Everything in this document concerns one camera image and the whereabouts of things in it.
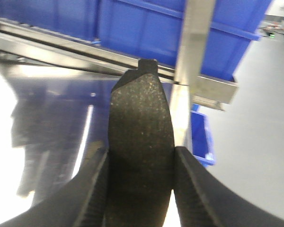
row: stainless steel panel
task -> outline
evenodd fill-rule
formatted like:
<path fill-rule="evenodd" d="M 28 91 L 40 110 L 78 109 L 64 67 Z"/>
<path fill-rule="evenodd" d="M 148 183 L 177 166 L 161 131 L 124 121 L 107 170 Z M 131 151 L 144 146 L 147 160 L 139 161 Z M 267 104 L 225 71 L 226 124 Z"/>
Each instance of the stainless steel panel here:
<path fill-rule="evenodd" d="M 175 81 L 195 93 L 215 0 L 188 0 L 178 51 Z"/>
<path fill-rule="evenodd" d="M 237 88 L 237 83 L 201 75 L 195 80 L 194 95 L 229 104 Z"/>

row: reflective metal surface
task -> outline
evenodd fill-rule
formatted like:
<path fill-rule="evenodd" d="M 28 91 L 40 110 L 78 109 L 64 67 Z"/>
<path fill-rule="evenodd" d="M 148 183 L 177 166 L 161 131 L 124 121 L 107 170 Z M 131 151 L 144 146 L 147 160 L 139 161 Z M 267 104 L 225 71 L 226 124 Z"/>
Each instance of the reflective metal surface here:
<path fill-rule="evenodd" d="M 0 63 L 0 223 L 63 187 L 82 157 L 108 146 L 110 92 L 119 78 Z M 171 112 L 176 116 L 178 108 L 183 119 L 189 105 L 177 102 L 189 100 L 189 92 L 187 86 L 175 85 L 173 91 L 172 86 L 163 83 Z M 187 144 L 189 121 L 178 126 L 173 120 L 175 140 Z"/>
<path fill-rule="evenodd" d="M 195 93 L 215 0 L 188 0 L 177 57 L 175 81 Z"/>
<path fill-rule="evenodd" d="M 189 5 L 192 4 L 194 9 L 206 11 L 207 19 L 210 20 L 211 8 L 205 9 L 202 6 L 203 3 L 198 0 L 189 2 Z M 228 104 L 235 94 L 237 84 L 199 76 L 207 30 L 205 24 L 201 24 L 200 27 L 199 24 L 191 23 L 194 14 L 192 10 L 187 10 L 186 29 L 182 35 L 175 81 L 190 85 L 192 90 L 195 90 L 195 96 L 192 96 L 193 102 L 220 109 L 216 103 Z M 126 70 L 137 68 L 138 65 L 136 57 L 92 46 L 73 37 L 69 38 L 62 34 L 2 19 L 0 19 L 0 59 L 51 64 L 109 75 L 122 75 Z M 160 64 L 158 72 L 162 76 L 161 81 L 164 77 L 173 79 L 175 74 L 172 67 Z"/>
<path fill-rule="evenodd" d="M 174 84 L 169 106 L 175 146 L 185 146 L 192 151 L 189 86 Z"/>
<path fill-rule="evenodd" d="M 33 39 L 34 41 L 46 42 L 50 45 L 59 46 L 60 48 L 67 48 L 70 51 L 81 52 L 81 54 L 87 54 L 89 57 L 95 57 L 106 62 L 112 62 L 113 64 L 125 65 L 127 68 L 137 68 L 138 58 L 106 50 L 98 46 L 88 45 L 87 41 L 82 43 L 80 39 L 69 37 L 57 32 L 52 32 L 38 27 L 25 27 L 9 20 L 0 19 L 0 31 L 26 37 L 27 39 Z M 159 65 L 159 73 L 165 76 L 172 77 L 174 69 L 170 66 Z"/>

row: metal sheet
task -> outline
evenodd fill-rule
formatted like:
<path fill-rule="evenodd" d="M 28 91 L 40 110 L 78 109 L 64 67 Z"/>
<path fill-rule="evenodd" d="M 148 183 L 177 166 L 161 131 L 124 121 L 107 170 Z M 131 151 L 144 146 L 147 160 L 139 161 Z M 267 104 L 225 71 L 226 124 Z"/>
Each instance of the metal sheet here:
<path fill-rule="evenodd" d="M 195 92 L 215 0 L 188 0 L 178 51 L 175 81 Z"/>
<path fill-rule="evenodd" d="M 5 64 L 0 72 L 1 223 L 56 192 L 76 175 L 83 156 L 107 146 L 110 92 L 120 77 Z M 176 97 L 172 86 L 163 83 L 168 100 Z M 185 94 L 188 89 L 182 99 L 189 100 Z M 176 124 L 180 140 L 185 135 Z"/>

